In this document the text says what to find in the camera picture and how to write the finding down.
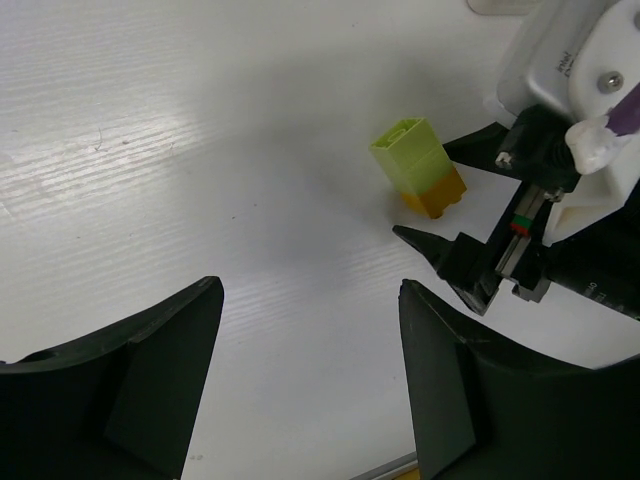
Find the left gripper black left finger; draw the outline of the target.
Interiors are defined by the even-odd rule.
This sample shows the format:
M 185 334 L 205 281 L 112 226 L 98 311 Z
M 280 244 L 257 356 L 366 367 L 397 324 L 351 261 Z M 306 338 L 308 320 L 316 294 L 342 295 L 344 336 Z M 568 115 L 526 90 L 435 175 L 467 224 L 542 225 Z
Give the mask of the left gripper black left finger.
M 207 276 L 153 307 L 1 366 L 5 479 L 182 476 L 224 302 Z

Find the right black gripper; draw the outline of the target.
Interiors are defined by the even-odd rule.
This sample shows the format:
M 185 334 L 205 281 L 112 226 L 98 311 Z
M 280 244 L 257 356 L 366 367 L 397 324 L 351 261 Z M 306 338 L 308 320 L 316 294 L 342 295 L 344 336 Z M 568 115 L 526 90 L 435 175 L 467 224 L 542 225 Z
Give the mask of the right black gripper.
M 538 301 L 548 289 L 542 236 L 551 206 L 579 180 L 564 136 L 569 122 L 542 105 L 521 112 L 510 128 L 492 123 L 443 144 L 461 165 L 520 182 L 489 239 L 455 240 L 395 225 L 393 233 L 420 253 L 473 313 L 483 316 L 502 280 L 518 296 Z

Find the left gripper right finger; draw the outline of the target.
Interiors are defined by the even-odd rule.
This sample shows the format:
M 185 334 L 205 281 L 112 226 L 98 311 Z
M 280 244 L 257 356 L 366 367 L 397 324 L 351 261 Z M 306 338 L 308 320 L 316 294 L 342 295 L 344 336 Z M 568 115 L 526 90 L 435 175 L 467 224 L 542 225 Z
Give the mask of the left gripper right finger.
M 414 280 L 399 326 L 424 479 L 635 479 L 639 361 L 572 365 L 516 343 Z

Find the yellow green lego stack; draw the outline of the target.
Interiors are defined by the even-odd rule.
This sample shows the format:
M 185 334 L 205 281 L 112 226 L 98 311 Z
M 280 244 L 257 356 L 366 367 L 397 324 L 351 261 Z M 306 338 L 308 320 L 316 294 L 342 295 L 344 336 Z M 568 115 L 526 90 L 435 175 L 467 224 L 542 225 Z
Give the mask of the yellow green lego stack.
M 437 219 L 459 202 L 467 187 L 430 123 L 397 122 L 369 151 L 409 208 Z

